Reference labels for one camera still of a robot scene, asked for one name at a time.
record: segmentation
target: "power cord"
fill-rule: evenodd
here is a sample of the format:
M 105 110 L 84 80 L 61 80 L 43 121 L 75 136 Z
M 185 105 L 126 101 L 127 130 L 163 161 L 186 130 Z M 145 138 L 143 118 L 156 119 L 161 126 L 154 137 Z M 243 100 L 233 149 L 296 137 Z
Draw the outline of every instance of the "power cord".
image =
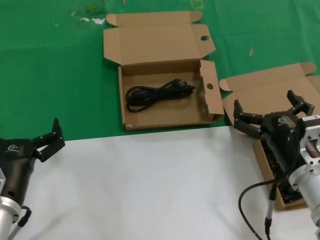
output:
M 259 183 L 256 183 L 256 184 L 253 184 L 249 187 L 247 187 L 245 190 L 243 190 L 243 192 L 240 194 L 239 196 L 239 200 L 238 200 L 238 207 L 239 207 L 239 211 L 245 221 L 245 223 L 248 225 L 248 227 L 250 228 L 250 230 L 253 232 L 253 234 L 259 239 L 259 240 L 263 240 L 259 234 L 255 231 L 255 229 L 251 226 L 251 224 L 249 223 L 246 215 L 244 214 L 244 211 L 242 210 L 242 206 L 241 206 L 241 202 L 242 202 L 242 198 L 244 197 L 244 195 L 246 194 L 246 192 L 248 192 L 249 190 L 251 189 L 254 189 L 256 187 L 260 187 L 260 186 L 264 186 L 264 185 L 268 185 L 268 184 L 275 184 L 275 186 L 277 187 L 277 183 L 279 183 L 282 179 L 284 179 L 286 177 L 286 175 L 288 175 L 289 173 L 291 173 L 294 169 L 295 169 L 295 166 L 297 165 L 298 163 L 298 160 L 299 160 L 299 154 L 297 155 L 297 158 L 294 160 L 294 163 L 292 164 L 292 166 L 283 173 L 283 175 L 281 177 L 277 177 L 275 179 L 272 179 L 272 180 L 269 180 L 269 181 L 263 181 L 263 182 L 259 182 Z M 266 237 L 268 240 L 270 240 L 270 233 L 267 233 L 266 232 Z
M 26 210 L 24 216 L 18 221 L 17 225 L 15 226 L 15 228 L 13 229 L 13 231 L 10 233 L 8 240 L 13 240 L 15 238 L 15 236 L 17 235 L 17 233 L 21 230 L 21 228 L 23 228 L 26 223 L 28 222 L 32 211 L 30 210 L 30 208 L 28 206 L 23 206 L 22 209 Z
M 134 86 L 125 95 L 126 108 L 131 113 L 138 113 L 162 100 L 190 96 L 194 89 L 194 86 L 188 85 L 186 81 L 181 79 L 172 80 L 162 87 Z M 133 109 L 130 106 L 143 107 Z

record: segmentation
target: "white table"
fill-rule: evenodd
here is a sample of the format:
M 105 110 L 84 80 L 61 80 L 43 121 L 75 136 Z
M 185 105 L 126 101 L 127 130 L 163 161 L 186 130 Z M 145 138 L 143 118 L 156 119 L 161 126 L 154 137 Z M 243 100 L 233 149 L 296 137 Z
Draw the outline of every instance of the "white table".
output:
M 36 162 L 16 240 L 255 240 L 238 210 L 263 180 L 253 142 L 231 127 L 68 141 Z M 265 239 L 266 188 L 242 205 Z M 272 240 L 316 239 L 310 213 L 274 213 Z

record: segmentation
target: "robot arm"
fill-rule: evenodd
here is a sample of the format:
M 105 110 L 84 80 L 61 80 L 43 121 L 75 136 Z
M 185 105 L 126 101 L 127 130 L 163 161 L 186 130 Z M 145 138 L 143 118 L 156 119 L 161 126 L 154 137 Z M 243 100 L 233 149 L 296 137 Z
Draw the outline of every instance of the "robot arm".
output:
M 265 116 L 244 113 L 236 100 L 233 127 L 256 139 L 260 139 L 262 135 L 265 137 L 266 144 L 274 153 L 282 172 L 288 173 L 284 177 L 295 191 L 302 194 L 311 210 L 311 218 L 319 228 L 320 116 L 312 116 L 314 106 L 291 90 L 288 91 L 287 98 L 292 104 L 290 109 L 272 112 Z M 298 118 L 296 115 L 300 112 L 304 112 L 306 117 Z M 316 235 L 319 240 L 320 228 Z
M 23 203 L 36 159 L 45 162 L 64 146 L 57 118 L 51 133 L 33 140 L 0 138 L 0 240 L 12 240 L 31 214 Z M 19 220 L 22 208 L 27 209 L 27 213 L 10 234 L 12 223 Z

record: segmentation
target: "green tablecloth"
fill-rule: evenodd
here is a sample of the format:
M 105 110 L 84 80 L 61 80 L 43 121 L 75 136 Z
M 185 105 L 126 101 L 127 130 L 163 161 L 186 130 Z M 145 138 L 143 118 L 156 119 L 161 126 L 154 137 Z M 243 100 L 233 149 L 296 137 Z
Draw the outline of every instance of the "green tablecloth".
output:
M 319 0 L 0 0 L 0 138 L 49 132 L 54 117 L 66 140 L 128 134 L 117 65 L 103 58 L 110 26 L 81 18 L 185 10 L 203 12 L 219 79 L 304 61 L 320 66 Z

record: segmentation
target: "cardboard box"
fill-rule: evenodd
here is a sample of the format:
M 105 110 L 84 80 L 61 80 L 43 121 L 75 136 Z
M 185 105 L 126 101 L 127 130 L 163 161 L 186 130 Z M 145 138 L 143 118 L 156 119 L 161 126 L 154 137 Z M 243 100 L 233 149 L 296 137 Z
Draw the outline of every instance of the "cardboard box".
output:
M 254 143 L 253 150 L 255 153 L 256 160 L 257 160 L 259 167 L 261 169 L 263 179 L 265 181 L 269 181 L 269 180 L 274 179 L 274 175 L 270 169 L 270 166 L 269 166 L 269 163 L 268 163 L 268 160 L 267 160 L 267 157 L 266 157 L 261 140 L 257 140 Z M 271 186 L 272 186 L 271 184 L 266 186 L 268 189 L 268 192 L 270 192 Z M 276 199 L 274 202 L 274 208 L 276 210 L 289 211 L 289 210 L 303 209 L 303 208 L 307 208 L 307 207 L 308 206 L 303 198 L 299 199 L 295 202 L 292 202 L 292 203 L 287 203 L 287 204 L 284 203 L 279 189 L 278 188 L 276 189 Z
M 314 105 L 314 115 L 320 114 L 320 76 L 307 76 L 316 71 L 312 62 L 296 63 L 222 79 L 222 91 L 232 92 L 222 100 L 230 121 L 234 122 L 234 104 L 238 99 L 243 112 L 269 114 L 292 107 L 288 90 Z
M 216 67 L 202 60 L 215 50 L 208 27 L 192 24 L 199 11 L 108 14 L 116 28 L 103 33 L 104 57 L 120 64 L 119 89 L 125 130 L 211 124 L 224 116 Z M 134 86 L 161 87 L 174 79 L 195 86 L 190 97 L 160 101 L 132 113 L 126 93 Z

